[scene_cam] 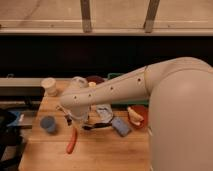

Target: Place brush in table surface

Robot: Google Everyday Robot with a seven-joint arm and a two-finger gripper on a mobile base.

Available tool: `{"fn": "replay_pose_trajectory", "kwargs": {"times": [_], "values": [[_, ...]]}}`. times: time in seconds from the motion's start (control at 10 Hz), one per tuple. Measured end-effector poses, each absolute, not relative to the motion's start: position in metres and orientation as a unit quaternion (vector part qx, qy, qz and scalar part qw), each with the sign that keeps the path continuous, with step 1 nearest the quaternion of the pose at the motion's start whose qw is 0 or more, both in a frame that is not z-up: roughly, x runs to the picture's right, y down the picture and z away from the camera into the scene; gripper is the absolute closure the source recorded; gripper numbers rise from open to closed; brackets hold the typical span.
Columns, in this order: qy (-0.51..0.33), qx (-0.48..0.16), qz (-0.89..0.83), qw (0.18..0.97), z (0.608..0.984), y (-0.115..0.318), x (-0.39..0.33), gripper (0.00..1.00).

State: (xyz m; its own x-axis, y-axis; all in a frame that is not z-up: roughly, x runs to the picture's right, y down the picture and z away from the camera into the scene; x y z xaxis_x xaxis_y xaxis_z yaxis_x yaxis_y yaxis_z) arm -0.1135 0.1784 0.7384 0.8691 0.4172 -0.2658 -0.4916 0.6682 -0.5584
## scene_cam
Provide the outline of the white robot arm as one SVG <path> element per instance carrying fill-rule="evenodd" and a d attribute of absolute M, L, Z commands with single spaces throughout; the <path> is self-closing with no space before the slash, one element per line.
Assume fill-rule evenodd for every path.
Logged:
<path fill-rule="evenodd" d="M 151 64 L 93 88 L 67 88 L 63 107 L 149 101 L 151 171 L 213 171 L 213 66 L 193 57 Z"/>

